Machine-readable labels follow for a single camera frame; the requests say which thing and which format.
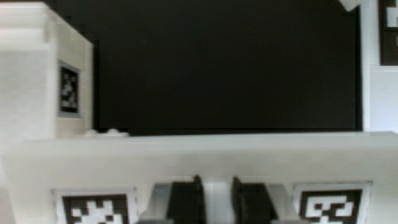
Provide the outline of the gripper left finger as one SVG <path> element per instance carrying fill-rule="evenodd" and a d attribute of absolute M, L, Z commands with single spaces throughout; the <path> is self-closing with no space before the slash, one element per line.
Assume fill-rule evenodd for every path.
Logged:
<path fill-rule="evenodd" d="M 155 185 L 139 224 L 206 224 L 205 186 L 199 175 L 190 181 Z"/>

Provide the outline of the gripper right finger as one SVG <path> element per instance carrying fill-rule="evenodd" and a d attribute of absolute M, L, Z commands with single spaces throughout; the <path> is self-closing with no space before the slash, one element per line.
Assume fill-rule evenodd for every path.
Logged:
<path fill-rule="evenodd" d="M 233 178 L 231 201 L 235 224 L 272 224 L 277 213 L 265 184 Z"/>

